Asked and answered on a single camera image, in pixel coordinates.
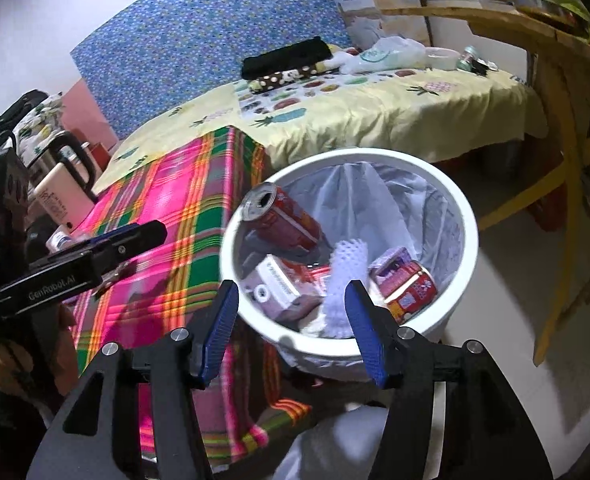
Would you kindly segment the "left hand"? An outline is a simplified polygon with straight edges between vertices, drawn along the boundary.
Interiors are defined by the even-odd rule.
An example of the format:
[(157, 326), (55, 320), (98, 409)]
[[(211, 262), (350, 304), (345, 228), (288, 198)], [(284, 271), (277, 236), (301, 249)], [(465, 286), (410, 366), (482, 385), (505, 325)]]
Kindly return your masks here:
[[(67, 396), (78, 382), (77, 352), (70, 332), (76, 319), (66, 306), (58, 307), (58, 334), (54, 344), (51, 372), (60, 394)], [(18, 382), (21, 372), (33, 369), (32, 355), (16, 342), (4, 344), (0, 338), (0, 391), (28, 400), (30, 395)]]

